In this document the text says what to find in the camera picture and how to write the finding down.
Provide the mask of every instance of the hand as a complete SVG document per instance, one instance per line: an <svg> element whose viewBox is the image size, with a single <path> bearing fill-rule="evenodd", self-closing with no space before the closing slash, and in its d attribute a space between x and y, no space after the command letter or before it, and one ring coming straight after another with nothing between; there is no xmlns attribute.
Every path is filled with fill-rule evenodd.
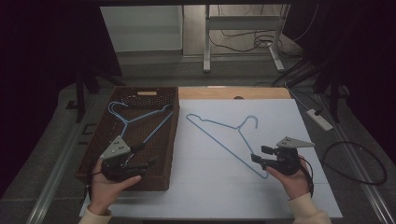
<svg viewBox="0 0 396 224"><path fill-rule="evenodd" d="M300 160L300 163L306 170L305 161ZM308 181L301 170L299 170L294 175L282 175L279 171L269 166L267 166L266 170L270 175L282 183L283 188L291 200L303 196L309 192Z"/></svg>
<svg viewBox="0 0 396 224"><path fill-rule="evenodd" d="M95 168L93 168L92 173L99 173L101 171L101 165L102 160L99 160ZM141 178L142 176L138 175L120 183L114 183L107 180L102 173L94 175L92 177L91 204L88 205L88 209L98 216L105 215L107 208L117 200L120 193L124 189L136 184Z"/></svg>

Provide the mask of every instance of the white table surface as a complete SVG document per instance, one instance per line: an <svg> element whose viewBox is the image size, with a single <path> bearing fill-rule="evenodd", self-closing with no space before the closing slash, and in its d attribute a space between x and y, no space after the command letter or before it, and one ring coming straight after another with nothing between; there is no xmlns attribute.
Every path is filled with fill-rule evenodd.
<svg viewBox="0 0 396 224"><path fill-rule="evenodd" d="M168 191L125 191L110 206L114 217L142 219L268 219L292 217L288 196L281 184L269 176L261 178L224 147L186 119L195 114L241 128L255 154L261 146L276 147L285 136L311 142L294 100L180 100L170 188ZM191 117L208 133L257 172L266 175L259 164L250 161L250 151L237 130L224 128ZM313 200L329 217L342 217L332 190L312 147L298 148L313 166ZM81 208L81 215L89 201Z"/></svg>

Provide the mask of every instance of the floor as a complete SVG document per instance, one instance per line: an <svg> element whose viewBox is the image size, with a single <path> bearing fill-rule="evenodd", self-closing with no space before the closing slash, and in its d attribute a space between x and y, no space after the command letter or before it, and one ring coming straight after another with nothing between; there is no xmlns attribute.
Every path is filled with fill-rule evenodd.
<svg viewBox="0 0 396 224"><path fill-rule="evenodd" d="M216 7L212 7L213 13L217 13ZM266 12L272 12L270 7L264 8ZM249 12L249 6L244 7L238 13ZM228 14L226 7L223 13ZM248 48L249 41L221 42L222 35L215 35L213 39L221 44L230 44L234 48ZM210 74L203 72L202 44L197 44L189 49L185 44L185 54L181 56L174 52L160 53L120 53L118 54L123 77L120 80L131 86L248 86L268 87L279 73L275 70L271 56L267 50L262 50L257 55L232 54L220 55L222 48L213 48L217 57L212 58L212 70ZM282 58L286 68L292 67L298 62L295 58ZM76 124L77 113L73 109L66 109L70 101L76 100L76 87L74 85L63 89L59 94L59 104L52 120L39 140L29 160L25 163L14 182L8 188L6 194L0 201L0 223L26 223L32 211L38 203L43 205L42 223L77 223L79 221L80 202L83 199L84 186L75 179L75 171L79 165L87 143L90 141L94 124L97 124L106 108L108 96L111 94L113 85L98 78L101 90L98 94L86 92L87 116L81 125ZM371 193L378 193L380 201L385 203L392 217L396 216L396 167L388 158L374 138L364 129L360 122L351 113L345 100L339 101L338 115L340 123L332 122L331 116L325 111L322 115L329 120L336 131L325 133L306 114L306 106L318 109L319 106L326 108L328 101L326 95L315 95L312 92L312 77L291 91L302 104L298 104L301 110L305 126L313 142L320 143L316 147L318 156L321 158L327 147L338 141L353 141L369 148L384 164L388 172L388 181L378 187L367 187L354 181L341 177L331 169L324 167L326 176L332 187L333 194L343 213L343 218L334 219L332 223L384 223L381 222L375 212L375 201L368 197ZM55 176L59 179L49 189L53 189L53 195L43 189L47 186L48 179L54 167L60 163L58 159L65 151L69 153L69 162L65 169L60 170ZM381 176L380 167L367 154L358 152L359 158L366 172L372 180L379 180ZM343 169L350 175L354 175L347 150L337 147L329 154L327 162L333 166ZM110 223L181 223L171 221L147 221L131 220L126 218L113 218ZM291 220L262 220L247 223L283 224L291 223ZM208 223L208 222L182 222L182 223ZM231 221L216 223L235 223Z"/></svg>

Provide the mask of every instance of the metal frame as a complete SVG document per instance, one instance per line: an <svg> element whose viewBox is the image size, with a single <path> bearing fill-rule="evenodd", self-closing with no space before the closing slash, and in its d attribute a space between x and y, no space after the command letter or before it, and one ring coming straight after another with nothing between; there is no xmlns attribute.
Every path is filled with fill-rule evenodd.
<svg viewBox="0 0 396 224"><path fill-rule="evenodd" d="M204 72L210 72L210 39L211 30L275 30L274 40L269 48L278 72L285 71L279 59L277 43L290 5L285 5L279 16L210 16L210 5L205 5L205 50Z"/></svg>

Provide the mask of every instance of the power strip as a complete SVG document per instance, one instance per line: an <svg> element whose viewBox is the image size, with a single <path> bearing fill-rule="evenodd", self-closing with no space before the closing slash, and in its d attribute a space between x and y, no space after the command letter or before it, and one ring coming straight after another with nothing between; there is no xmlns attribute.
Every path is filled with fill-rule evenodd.
<svg viewBox="0 0 396 224"><path fill-rule="evenodd" d="M310 109L306 111L306 114L314 121L317 123L317 125L320 126L325 132L328 132L329 130L332 129L332 125L327 122L326 119L324 119L321 115L315 115L316 111L314 109Z"/></svg>

